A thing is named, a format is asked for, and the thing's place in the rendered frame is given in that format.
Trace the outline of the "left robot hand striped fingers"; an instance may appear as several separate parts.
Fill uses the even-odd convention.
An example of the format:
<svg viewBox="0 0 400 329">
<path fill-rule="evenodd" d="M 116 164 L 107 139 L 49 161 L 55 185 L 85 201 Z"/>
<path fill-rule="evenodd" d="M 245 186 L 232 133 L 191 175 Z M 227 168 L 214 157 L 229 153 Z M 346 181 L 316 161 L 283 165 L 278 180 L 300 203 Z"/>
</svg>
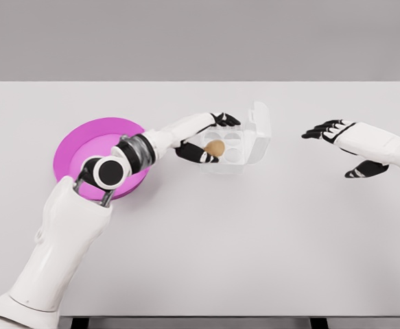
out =
<svg viewBox="0 0 400 329">
<path fill-rule="evenodd" d="M 179 158 L 194 163 L 217 163 L 218 156 L 213 156 L 201 147 L 187 142 L 187 139 L 195 136 L 210 127 L 235 127 L 241 122 L 230 114 L 221 113 L 200 113 L 185 117 L 168 127 L 174 140 L 170 147 L 175 149 Z"/>
</svg>

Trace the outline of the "pink round plate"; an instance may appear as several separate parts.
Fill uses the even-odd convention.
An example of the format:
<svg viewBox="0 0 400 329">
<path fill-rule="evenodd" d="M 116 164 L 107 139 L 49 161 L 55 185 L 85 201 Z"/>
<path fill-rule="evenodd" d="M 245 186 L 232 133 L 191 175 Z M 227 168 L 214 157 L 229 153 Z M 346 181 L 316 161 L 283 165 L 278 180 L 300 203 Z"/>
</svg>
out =
<svg viewBox="0 0 400 329">
<path fill-rule="evenodd" d="M 64 176 L 74 179 L 80 173 L 83 162 L 91 156 L 102 157 L 110 155 L 111 147 L 115 146 L 122 135 L 134 136 L 144 132 L 137 123 L 117 118 L 106 117 L 88 121 L 71 131 L 59 144 L 54 160 L 54 175 L 59 182 Z M 119 199 L 135 190 L 148 174 L 148 169 L 127 177 L 124 183 L 115 190 L 113 199 Z M 84 183 L 80 195 L 93 201 L 101 201 L 104 192 Z"/>
</svg>

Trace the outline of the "right robot hand striped fingers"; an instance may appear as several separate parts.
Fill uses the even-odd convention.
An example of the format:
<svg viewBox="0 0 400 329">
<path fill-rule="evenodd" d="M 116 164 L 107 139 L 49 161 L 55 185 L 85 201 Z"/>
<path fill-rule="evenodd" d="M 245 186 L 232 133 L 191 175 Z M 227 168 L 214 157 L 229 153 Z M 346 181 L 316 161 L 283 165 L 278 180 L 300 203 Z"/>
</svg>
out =
<svg viewBox="0 0 400 329">
<path fill-rule="evenodd" d="M 307 130 L 304 139 L 324 140 L 346 153 L 365 159 L 346 172 L 346 178 L 370 178 L 388 170 L 400 159 L 400 137 L 363 122 L 326 121 Z"/>
</svg>

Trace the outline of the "brown egg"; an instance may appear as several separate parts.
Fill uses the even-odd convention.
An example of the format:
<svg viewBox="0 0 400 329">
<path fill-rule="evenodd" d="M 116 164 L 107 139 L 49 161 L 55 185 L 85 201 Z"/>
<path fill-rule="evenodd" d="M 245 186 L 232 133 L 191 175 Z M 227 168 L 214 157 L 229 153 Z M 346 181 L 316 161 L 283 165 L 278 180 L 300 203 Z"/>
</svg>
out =
<svg viewBox="0 0 400 329">
<path fill-rule="evenodd" d="M 211 156 L 220 157 L 225 152 L 225 143 L 221 140 L 212 140 L 203 147 L 203 150 Z"/>
</svg>

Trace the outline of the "clear plastic egg box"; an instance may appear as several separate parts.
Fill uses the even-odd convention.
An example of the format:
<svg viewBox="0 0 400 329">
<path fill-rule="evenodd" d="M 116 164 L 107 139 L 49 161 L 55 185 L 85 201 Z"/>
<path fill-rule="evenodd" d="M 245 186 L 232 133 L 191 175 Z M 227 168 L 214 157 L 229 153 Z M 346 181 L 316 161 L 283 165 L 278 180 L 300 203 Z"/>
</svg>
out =
<svg viewBox="0 0 400 329">
<path fill-rule="evenodd" d="M 248 109 L 248 117 L 235 127 L 216 126 L 200 133 L 199 144 L 214 140 L 224 143 L 220 161 L 201 164 L 202 173 L 241 174 L 247 165 L 258 163 L 265 155 L 271 140 L 270 111 L 263 102 L 256 101 Z"/>
</svg>

